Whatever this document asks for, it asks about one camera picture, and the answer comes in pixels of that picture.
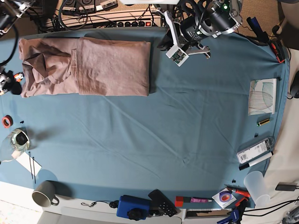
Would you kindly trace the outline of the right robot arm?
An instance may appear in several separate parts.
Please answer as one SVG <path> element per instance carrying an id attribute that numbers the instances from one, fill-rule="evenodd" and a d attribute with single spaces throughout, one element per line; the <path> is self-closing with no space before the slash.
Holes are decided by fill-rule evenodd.
<path id="1" fill-rule="evenodd" d="M 21 81 L 23 72 L 14 74 L 11 70 L 5 71 L 5 66 L 13 58 L 18 44 L 19 33 L 15 26 L 16 21 L 34 4 L 33 0 L 1 0 L 0 1 L 0 36 L 10 30 L 14 31 L 14 47 L 8 59 L 0 63 L 0 94 L 11 92 L 20 95 L 22 92 Z"/>

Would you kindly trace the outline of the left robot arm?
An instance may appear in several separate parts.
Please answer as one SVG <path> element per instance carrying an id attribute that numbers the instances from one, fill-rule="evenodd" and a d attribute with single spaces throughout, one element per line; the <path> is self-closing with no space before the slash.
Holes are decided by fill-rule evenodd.
<path id="1" fill-rule="evenodd" d="M 210 58 L 210 48 L 201 44 L 207 37 L 217 38 L 235 32 L 242 24 L 241 0 L 180 0 L 179 14 L 156 9 L 168 26 L 158 49 L 177 66 L 191 55 Z"/>

